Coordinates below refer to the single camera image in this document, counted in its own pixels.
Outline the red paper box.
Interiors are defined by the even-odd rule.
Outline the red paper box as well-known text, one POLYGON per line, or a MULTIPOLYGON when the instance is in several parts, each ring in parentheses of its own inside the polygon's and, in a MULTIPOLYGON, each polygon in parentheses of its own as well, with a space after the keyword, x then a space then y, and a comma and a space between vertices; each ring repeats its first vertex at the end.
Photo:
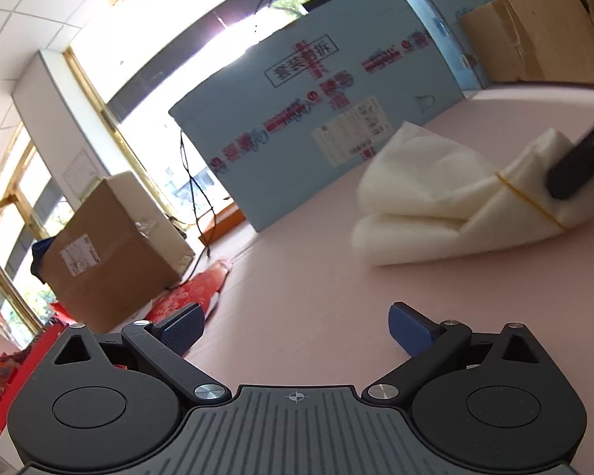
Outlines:
POLYGON ((0 436, 15 397, 66 328, 66 323, 51 319, 22 351, 0 336, 0 436))

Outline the taped brown cardboard box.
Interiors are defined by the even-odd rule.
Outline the taped brown cardboard box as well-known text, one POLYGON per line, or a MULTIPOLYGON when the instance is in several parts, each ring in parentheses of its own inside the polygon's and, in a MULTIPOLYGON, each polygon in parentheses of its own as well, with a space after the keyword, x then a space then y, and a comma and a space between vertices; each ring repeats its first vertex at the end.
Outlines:
POLYGON ((32 274, 94 333, 108 333, 176 285, 194 258, 130 172, 101 180, 63 230, 32 252, 32 274))

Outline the yellow rubber band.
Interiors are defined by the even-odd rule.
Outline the yellow rubber band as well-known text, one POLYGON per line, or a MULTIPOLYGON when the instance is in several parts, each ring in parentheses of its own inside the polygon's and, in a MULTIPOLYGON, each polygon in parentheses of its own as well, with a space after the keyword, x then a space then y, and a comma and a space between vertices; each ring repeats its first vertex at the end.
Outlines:
POLYGON ((510 190, 516 198, 519 198, 523 201, 527 206, 531 209, 536 211, 543 219, 547 222, 554 224, 558 230, 562 232, 567 231, 567 227, 565 227, 557 218, 555 218, 551 213, 549 213, 541 204, 539 204, 535 199, 531 198, 527 193, 522 190, 519 190, 517 186, 513 186, 511 181, 506 179, 501 173, 496 172, 496 178, 499 180, 501 184, 503 184, 508 190, 510 190))

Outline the large light blue carton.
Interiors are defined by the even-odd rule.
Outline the large light blue carton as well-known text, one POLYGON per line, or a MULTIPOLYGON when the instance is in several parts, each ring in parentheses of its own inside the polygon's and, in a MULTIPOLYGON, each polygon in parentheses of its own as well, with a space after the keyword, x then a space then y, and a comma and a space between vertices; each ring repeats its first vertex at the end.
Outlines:
POLYGON ((333 0, 211 75, 170 115, 265 230, 401 124, 425 124, 462 98, 407 0, 333 0))

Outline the orange flat box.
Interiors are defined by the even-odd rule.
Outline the orange flat box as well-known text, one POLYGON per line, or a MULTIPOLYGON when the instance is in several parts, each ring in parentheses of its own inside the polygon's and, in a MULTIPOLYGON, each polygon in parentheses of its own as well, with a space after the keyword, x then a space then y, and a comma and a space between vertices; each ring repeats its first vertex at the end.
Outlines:
POLYGON ((198 239, 203 245, 213 245, 214 242, 227 235, 245 220, 246 217, 238 205, 236 203, 230 203, 215 218, 210 220, 209 225, 200 234, 198 239))

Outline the open brown cardboard box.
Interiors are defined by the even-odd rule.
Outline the open brown cardboard box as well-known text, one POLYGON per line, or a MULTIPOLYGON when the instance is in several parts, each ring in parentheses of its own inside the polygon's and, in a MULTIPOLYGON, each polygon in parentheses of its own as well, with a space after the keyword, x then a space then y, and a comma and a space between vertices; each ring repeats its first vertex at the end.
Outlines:
POLYGON ((594 85, 594 0, 493 0, 459 24, 495 83, 594 85))

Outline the red paper decoration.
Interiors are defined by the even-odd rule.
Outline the red paper decoration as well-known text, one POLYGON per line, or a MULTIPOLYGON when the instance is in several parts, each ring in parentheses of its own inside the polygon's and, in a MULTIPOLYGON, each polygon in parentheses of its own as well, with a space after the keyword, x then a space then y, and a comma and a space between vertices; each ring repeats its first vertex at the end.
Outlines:
POLYGON ((156 298, 145 319, 152 323, 161 322, 188 304, 199 304, 205 319, 209 319, 231 271, 232 263, 229 260, 216 260, 205 271, 193 275, 191 280, 156 298))

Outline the white fabric shopping bag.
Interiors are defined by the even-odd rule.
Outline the white fabric shopping bag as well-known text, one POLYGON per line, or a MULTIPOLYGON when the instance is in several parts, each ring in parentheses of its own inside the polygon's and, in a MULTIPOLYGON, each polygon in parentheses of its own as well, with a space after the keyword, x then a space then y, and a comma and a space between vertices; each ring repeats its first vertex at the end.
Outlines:
POLYGON ((356 256, 371 266, 414 264, 528 245, 565 232, 496 178, 501 173, 567 230, 594 219, 594 180, 567 201, 545 188, 549 170, 572 148, 548 129, 506 168, 410 122, 370 162, 357 189, 365 216, 354 227, 356 256))

